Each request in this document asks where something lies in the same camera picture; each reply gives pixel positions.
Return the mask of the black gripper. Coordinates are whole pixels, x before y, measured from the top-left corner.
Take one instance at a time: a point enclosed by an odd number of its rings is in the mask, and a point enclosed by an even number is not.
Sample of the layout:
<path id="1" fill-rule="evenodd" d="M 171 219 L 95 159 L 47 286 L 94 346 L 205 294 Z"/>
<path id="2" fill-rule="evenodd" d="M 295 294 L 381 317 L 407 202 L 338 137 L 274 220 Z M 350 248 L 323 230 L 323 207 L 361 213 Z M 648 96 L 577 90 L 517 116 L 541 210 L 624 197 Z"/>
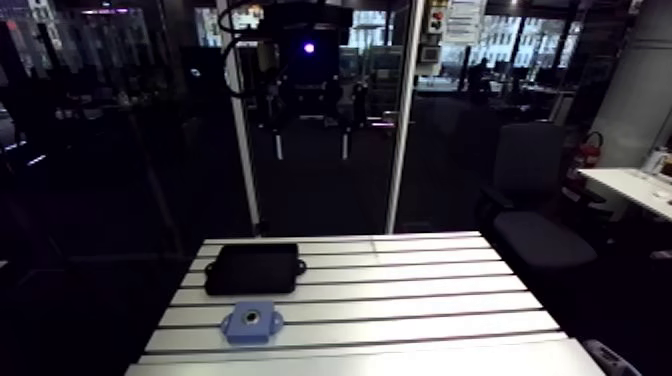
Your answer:
<path id="1" fill-rule="evenodd" d="M 274 2 L 262 7 L 261 71 L 267 87 L 267 128 L 273 137 L 276 159 L 284 159 L 281 136 L 281 97 L 299 101 L 313 94 L 332 98 L 338 93 L 340 47 L 347 42 L 354 10 L 326 1 Z M 356 81 L 346 101 L 338 106 L 341 159 L 352 151 L 354 132 L 367 123 L 368 83 Z"/>

